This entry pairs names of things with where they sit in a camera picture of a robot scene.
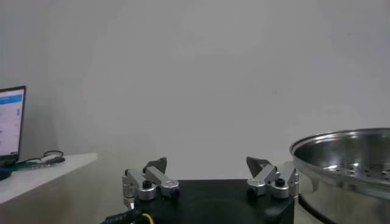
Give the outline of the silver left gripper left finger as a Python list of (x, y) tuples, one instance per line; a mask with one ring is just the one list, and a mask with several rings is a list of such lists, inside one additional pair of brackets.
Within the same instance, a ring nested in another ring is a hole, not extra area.
[(135, 201), (152, 201), (157, 193), (164, 198), (176, 199), (180, 196), (180, 183), (168, 177), (166, 157), (149, 161), (142, 169), (126, 169), (122, 176), (122, 198), (128, 208), (135, 208)]

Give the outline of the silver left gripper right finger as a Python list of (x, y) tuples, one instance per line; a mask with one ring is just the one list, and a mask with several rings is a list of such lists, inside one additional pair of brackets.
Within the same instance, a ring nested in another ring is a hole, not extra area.
[(252, 175), (247, 186), (257, 197), (265, 194), (280, 200), (298, 197), (299, 174), (291, 161), (275, 166), (266, 159), (248, 156), (246, 163)]

